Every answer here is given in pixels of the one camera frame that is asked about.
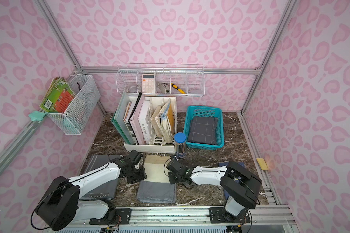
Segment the teal plastic basket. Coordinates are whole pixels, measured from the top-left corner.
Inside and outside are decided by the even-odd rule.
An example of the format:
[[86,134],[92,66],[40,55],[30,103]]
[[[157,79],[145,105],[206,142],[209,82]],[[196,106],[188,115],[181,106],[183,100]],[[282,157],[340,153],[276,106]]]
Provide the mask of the teal plastic basket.
[[[195,116],[200,117],[217,117],[218,124],[216,129],[216,145],[207,145],[199,143],[191,143],[188,141],[188,134],[190,130],[191,120]],[[184,124],[184,134],[186,135],[186,144],[190,148],[203,149],[203,150],[216,150],[224,146],[224,129],[223,129],[223,113],[222,110],[216,107],[191,105],[187,109],[187,114]]]

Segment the beige cream grey pillowcase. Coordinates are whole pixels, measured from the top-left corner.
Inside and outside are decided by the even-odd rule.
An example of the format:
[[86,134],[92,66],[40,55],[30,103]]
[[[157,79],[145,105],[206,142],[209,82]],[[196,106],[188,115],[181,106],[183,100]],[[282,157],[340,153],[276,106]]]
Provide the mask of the beige cream grey pillowcase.
[[144,168],[147,178],[140,182],[137,199],[142,203],[172,204],[176,202],[176,185],[170,184],[165,167],[171,157],[147,155]]

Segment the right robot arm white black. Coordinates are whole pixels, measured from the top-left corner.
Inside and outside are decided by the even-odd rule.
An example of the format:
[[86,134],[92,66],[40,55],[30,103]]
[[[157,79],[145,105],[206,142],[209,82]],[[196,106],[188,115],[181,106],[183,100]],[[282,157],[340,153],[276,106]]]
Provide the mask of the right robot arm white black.
[[224,207],[209,209],[211,223],[251,223],[250,210],[260,204],[258,196],[262,180],[245,167],[237,162],[218,168],[188,167],[171,158],[164,168],[168,169],[170,184],[181,183],[186,188],[215,185],[229,194]]

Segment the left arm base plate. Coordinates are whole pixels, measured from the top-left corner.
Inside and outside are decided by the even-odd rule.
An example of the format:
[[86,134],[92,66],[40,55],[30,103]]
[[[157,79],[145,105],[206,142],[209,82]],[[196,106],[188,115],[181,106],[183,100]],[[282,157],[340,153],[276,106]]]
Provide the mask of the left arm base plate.
[[92,218],[90,225],[127,225],[131,218],[131,208],[110,208],[102,218]]

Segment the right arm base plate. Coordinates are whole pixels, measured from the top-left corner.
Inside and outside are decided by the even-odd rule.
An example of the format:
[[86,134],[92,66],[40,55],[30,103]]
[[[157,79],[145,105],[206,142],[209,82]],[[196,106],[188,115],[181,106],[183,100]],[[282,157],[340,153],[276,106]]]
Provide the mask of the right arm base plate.
[[236,223],[243,225],[251,223],[249,210],[247,208],[244,208],[239,215],[233,216],[223,207],[211,207],[209,208],[209,218],[212,224]]

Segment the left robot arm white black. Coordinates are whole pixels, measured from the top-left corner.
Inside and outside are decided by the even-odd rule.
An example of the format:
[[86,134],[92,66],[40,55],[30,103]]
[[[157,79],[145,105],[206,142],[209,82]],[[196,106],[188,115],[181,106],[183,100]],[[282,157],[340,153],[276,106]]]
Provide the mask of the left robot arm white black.
[[142,157],[141,153],[132,150],[129,155],[114,158],[84,175],[55,178],[32,214],[38,215],[53,231],[60,231],[70,223],[82,220],[88,220],[91,225],[119,225],[123,218],[111,201],[84,201],[82,197],[119,178],[126,178],[129,184],[145,180],[145,168],[139,165]]

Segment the dark grey checked pillowcase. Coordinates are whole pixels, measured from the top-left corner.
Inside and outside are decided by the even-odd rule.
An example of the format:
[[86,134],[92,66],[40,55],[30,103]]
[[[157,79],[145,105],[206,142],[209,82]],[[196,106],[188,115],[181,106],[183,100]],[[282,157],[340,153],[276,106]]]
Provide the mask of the dark grey checked pillowcase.
[[188,141],[191,143],[216,145],[217,117],[195,116],[191,120]]

